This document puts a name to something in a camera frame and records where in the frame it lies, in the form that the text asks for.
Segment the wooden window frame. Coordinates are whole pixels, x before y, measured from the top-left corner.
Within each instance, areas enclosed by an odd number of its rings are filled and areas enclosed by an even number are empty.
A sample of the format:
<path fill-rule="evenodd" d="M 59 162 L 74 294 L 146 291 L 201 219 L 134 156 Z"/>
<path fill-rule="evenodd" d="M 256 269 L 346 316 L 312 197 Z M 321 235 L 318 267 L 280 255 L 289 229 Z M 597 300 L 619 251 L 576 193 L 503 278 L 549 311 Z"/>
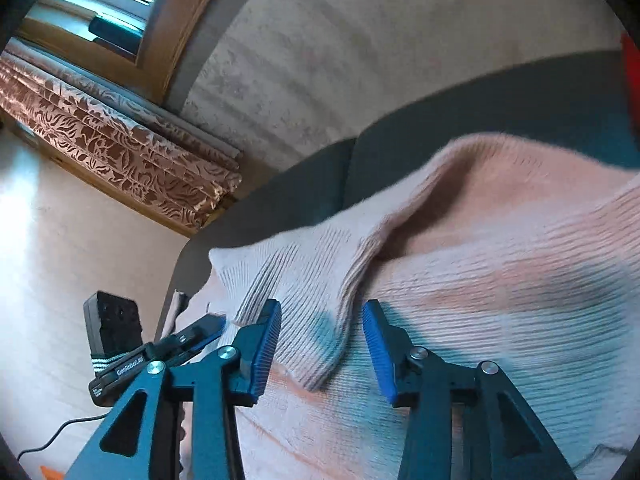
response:
<path fill-rule="evenodd" d="M 15 35 L 160 104 L 183 51 L 211 1 L 155 0 L 135 55 L 120 54 L 113 48 L 101 46 L 89 40 L 86 32 L 72 32 L 62 22 L 68 15 L 62 10 L 29 12 Z"/>

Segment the dark object on windowsill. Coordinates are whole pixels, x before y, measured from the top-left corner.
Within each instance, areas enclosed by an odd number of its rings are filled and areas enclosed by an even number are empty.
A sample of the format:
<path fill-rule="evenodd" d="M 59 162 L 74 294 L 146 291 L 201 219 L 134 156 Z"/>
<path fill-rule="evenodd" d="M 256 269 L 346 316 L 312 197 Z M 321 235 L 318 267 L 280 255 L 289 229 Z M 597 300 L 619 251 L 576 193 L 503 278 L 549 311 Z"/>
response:
<path fill-rule="evenodd" d="M 137 54 L 143 30 L 109 15 L 96 15 L 89 23 L 89 32 L 96 38 L 131 54 Z"/>

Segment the brown floral curtain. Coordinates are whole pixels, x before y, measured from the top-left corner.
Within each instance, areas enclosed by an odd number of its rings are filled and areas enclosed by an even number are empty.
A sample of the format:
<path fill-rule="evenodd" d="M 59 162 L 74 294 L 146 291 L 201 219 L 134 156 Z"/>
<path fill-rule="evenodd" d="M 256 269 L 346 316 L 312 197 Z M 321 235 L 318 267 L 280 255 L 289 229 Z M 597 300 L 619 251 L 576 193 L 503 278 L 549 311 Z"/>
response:
<path fill-rule="evenodd" d="M 1 108 L 86 180 L 178 232 L 206 226 L 242 182 L 234 155 L 175 116 L 17 39 L 1 53 Z"/>

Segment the pink knitted sweater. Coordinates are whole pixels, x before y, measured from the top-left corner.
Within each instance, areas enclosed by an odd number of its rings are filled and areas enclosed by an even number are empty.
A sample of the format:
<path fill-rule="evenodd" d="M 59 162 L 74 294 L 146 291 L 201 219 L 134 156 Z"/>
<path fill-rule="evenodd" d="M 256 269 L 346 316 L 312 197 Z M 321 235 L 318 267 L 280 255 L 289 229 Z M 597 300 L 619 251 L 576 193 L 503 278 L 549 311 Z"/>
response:
<path fill-rule="evenodd" d="M 581 479 L 639 435 L 639 175 L 515 136 L 472 134 L 316 226 L 213 246 L 177 318 L 282 307 L 267 390 L 239 411 L 251 479 L 393 479 L 407 419 L 361 328 L 390 322 L 449 363 L 495 361 Z"/>

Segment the red knitted garment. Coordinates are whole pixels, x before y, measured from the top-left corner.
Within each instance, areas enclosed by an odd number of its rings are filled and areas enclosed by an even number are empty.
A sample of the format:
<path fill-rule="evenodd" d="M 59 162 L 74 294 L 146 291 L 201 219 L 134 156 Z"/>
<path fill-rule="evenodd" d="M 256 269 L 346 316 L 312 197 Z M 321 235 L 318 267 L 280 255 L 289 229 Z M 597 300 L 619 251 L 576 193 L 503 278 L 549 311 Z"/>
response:
<path fill-rule="evenodd" d="M 634 128 L 640 127 L 640 51 L 628 34 L 620 38 L 626 75 L 629 109 Z"/>

